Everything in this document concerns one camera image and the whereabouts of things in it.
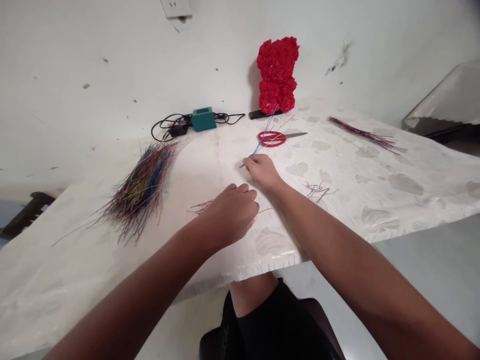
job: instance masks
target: finger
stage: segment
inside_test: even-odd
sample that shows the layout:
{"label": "finger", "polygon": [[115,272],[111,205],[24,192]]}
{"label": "finger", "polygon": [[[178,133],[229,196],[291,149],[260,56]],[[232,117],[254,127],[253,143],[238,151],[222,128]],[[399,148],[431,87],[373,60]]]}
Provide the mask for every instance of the finger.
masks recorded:
{"label": "finger", "polygon": [[255,215],[259,213],[260,210],[260,204],[256,201],[253,202],[254,207],[255,207]]}
{"label": "finger", "polygon": [[240,193],[246,193],[249,190],[249,186],[245,183],[236,188]]}
{"label": "finger", "polygon": [[243,159],[243,164],[246,166],[246,169],[248,171],[250,171],[250,169],[256,165],[255,161],[253,161],[249,157],[246,157],[246,158]]}
{"label": "finger", "polygon": [[255,219],[252,219],[252,221],[250,221],[250,223],[246,227],[247,230],[249,230],[254,224],[255,224]]}
{"label": "finger", "polygon": [[235,190],[236,188],[237,188],[237,185],[235,185],[234,183],[231,183],[225,188],[225,190],[223,190],[223,192],[226,192],[228,190]]}
{"label": "finger", "polygon": [[255,154],[253,157],[252,157],[252,160],[254,163],[257,163],[257,164],[261,164],[263,160],[265,160],[266,158],[268,158],[269,156],[268,155],[265,155],[265,154]]}
{"label": "finger", "polygon": [[253,190],[253,189],[252,189],[252,190],[249,190],[249,191],[246,192],[246,195],[248,196],[248,198],[249,198],[250,200],[253,201],[253,200],[255,200],[255,199],[257,198],[257,191],[256,191],[256,190]]}

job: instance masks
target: teal power adapter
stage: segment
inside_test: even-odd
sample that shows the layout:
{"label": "teal power adapter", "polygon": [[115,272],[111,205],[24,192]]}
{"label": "teal power adapter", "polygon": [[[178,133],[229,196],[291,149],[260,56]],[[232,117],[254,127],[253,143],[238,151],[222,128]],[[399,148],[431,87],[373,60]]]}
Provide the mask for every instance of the teal power adapter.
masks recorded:
{"label": "teal power adapter", "polygon": [[193,128],[198,132],[215,129],[217,127],[214,112],[211,107],[193,110],[190,120]]}

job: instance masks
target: left hand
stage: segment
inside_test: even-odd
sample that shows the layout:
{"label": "left hand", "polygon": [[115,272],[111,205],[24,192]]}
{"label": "left hand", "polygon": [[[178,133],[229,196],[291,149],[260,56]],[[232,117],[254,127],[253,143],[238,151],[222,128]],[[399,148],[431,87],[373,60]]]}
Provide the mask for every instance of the left hand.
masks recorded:
{"label": "left hand", "polygon": [[195,219],[207,230],[216,251],[237,242],[252,227],[260,208],[256,197],[257,192],[246,183],[230,184]]}

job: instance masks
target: person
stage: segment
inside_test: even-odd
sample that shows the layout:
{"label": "person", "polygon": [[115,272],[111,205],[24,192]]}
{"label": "person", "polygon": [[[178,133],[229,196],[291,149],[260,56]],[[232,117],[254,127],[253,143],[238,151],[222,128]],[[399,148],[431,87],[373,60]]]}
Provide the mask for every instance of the person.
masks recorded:
{"label": "person", "polygon": [[[480,350],[377,250],[286,184],[267,155],[257,154],[243,163],[389,360],[480,359]],[[200,266],[244,237],[259,211],[256,197],[247,184],[229,185],[101,300],[45,359],[134,359]],[[271,273],[234,282],[229,290],[243,348],[229,352],[228,338],[224,357],[339,358],[299,300]]]}

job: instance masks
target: right hand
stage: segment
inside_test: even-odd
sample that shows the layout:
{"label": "right hand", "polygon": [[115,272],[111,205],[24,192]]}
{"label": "right hand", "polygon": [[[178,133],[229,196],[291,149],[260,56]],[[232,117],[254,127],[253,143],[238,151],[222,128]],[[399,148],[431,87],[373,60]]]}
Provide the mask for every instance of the right hand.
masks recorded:
{"label": "right hand", "polygon": [[268,155],[256,154],[252,158],[246,157],[243,159],[243,164],[250,172],[251,177],[265,190],[270,190],[283,183]]}
{"label": "right hand", "polygon": [[230,184],[190,222],[190,227],[196,234],[202,233],[209,249],[223,249],[243,238],[252,227],[260,207],[256,197],[257,192],[249,190],[247,184]]}

